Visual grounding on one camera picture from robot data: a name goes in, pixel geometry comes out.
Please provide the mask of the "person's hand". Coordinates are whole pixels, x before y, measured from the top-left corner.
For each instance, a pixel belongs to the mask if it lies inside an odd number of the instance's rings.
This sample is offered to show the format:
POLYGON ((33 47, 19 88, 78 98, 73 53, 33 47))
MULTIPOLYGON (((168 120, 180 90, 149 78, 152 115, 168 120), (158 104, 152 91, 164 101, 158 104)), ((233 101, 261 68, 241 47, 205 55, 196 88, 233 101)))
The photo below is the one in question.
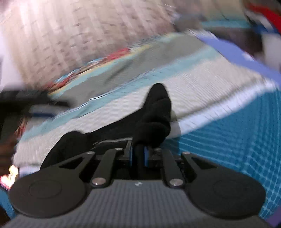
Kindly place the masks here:
POLYGON ((0 148, 0 173, 1 176, 9 175, 9 168, 12 165, 12 157, 16 151, 17 137, 13 134, 0 148))

